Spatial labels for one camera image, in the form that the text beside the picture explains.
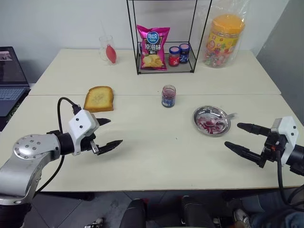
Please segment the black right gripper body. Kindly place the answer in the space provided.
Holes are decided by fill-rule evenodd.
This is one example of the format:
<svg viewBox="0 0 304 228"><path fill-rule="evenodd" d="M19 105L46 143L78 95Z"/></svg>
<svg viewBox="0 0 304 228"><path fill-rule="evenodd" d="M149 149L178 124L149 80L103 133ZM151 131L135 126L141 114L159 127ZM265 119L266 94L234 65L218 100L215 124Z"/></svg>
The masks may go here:
<svg viewBox="0 0 304 228"><path fill-rule="evenodd" d="M266 161L280 163L278 156L282 156L287 143L288 141L284 134L269 132L258 162L259 167L264 168Z"/></svg>

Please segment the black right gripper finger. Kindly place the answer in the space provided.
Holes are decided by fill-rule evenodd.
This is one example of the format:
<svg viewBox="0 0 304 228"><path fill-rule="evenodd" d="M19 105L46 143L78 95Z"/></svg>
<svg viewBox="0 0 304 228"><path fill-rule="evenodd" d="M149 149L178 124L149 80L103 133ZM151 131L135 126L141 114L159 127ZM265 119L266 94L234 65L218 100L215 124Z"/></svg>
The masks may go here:
<svg viewBox="0 0 304 228"><path fill-rule="evenodd" d="M224 145L240 157L250 160L256 164L258 164L261 159L261 156L259 154L253 153L248 148L245 148L243 146L236 145L228 141L224 142Z"/></svg>
<svg viewBox="0 0 304 228"><path fill-rule="evenodd" d="M269 128L255 125L252 123L238 123L237 127L246 132L253 133L256 135L268 136L271 133L271 130Z"/></svg>

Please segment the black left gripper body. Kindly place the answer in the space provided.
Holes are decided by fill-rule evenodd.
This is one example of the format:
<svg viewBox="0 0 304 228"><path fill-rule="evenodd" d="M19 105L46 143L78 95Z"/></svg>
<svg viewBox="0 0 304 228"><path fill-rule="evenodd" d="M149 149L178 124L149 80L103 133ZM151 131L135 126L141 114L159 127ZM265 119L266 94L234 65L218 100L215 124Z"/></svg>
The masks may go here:
<svg viewBox="0 0 304 228"><path fill-rule="evenodd" d="M92 150L94 154L97 154L98 148L97 144L94 142L94 139L96 138L95 131L100 127L100 124L98 119L93 114L90 114L89 120L90 126L84 133L84 138L80 143L80 149L82 152Z"/></svg>

